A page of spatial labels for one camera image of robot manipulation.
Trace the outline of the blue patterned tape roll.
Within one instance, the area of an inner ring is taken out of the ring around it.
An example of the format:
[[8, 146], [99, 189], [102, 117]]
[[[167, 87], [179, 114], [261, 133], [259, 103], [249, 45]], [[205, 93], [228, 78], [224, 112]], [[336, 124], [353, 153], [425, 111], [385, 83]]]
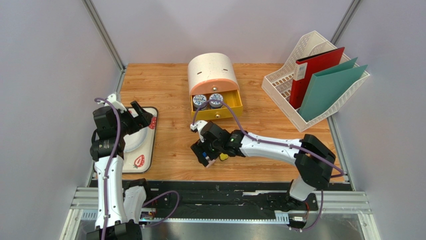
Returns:
[[224, 98], [220, 93], [213, 93], [209, 96], [211, 109], [219, 109], [223, 106]]
[[194, 95], [192, 97], [192, 105], [193, 109], [196, 111], [199, 109], [200, 111], [208, 109], [207, 96], [204, 94]]

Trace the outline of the round drawer storage box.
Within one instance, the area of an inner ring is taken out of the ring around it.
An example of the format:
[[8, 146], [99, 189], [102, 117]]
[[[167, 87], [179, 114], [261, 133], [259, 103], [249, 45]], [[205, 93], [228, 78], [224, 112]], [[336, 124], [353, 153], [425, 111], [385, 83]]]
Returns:
[[[240, 117], [243, 114], [240, 86], [227, 55], [211, 52], [194, 57], [187, 66], [187, 80], [191, 118], [195, 121], [226, 119], [233, 115]], [[223, 96], [223, 106], [211, 109], [209, 97], [216, 93]], [[194, 110], [192, 98], [195, 95], [206, 95], [208, 109]]]

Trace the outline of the red file folder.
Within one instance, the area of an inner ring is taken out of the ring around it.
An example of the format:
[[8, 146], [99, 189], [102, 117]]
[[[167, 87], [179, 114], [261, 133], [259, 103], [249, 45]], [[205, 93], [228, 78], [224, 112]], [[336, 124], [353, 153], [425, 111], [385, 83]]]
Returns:
[[296, 110], [301, 107], [313, 74], [340, 63], [345, 47], [318, 53], [295, 61], [289, 104]]

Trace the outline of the teal file folder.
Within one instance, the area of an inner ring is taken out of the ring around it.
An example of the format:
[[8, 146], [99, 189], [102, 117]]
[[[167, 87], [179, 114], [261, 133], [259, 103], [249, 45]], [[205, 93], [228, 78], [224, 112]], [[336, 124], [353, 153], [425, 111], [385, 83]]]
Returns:
[[368, 65], [356, 67], [357, 58], [345, 61], [312, 75], [299, 115], [309, 122], [326, 112], [366, 71]]

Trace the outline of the yellow bone-shaped eraser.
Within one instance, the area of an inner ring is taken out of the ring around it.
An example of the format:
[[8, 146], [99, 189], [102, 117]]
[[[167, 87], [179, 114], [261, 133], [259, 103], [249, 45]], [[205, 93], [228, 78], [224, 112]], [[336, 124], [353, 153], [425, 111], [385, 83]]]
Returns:
[[219, 155], [219, 159], [221, 160], [221, 161], [225, 161], [225, 160], [227, 160], [229, 158], [229, 156], [227, 155], [227, 154], [225, 154], [225, 153], [221, 153], [220, 155]]

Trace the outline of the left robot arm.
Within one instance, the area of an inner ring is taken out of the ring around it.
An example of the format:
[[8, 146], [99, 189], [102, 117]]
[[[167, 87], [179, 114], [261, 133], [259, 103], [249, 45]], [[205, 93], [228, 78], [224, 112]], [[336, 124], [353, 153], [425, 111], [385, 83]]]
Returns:
[[126, 135], [148, 127], [153, 115], [137, 101], [131, 102], [133, 116], [119, 101], [95, 98], [102, 106], [93, 111], [96, 125], [91, 138], [90, 155], [98, 184], [98, 207], [95, 229], [86, 234], [88, 240], [141, 240], [141, 209], [147, 199], [147, 181], [122, 183]]

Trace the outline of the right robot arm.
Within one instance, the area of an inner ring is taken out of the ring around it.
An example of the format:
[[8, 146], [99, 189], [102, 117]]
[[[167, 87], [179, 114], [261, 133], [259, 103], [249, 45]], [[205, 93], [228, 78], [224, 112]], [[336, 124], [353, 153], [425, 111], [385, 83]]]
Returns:
[[313, 191], [329, 187], [336, 156], [314, 135], [305, 134], [302, 139], [278, 139], [240, 129], [228, 132], [205, 120], [192, 123], [189, 128], [199, 136], [191, 150], [206, 168], [222, 155], [260, 157], [291, 164], [299, 176], [292, 181], [287, 195], [290, 200], [300, 202]]

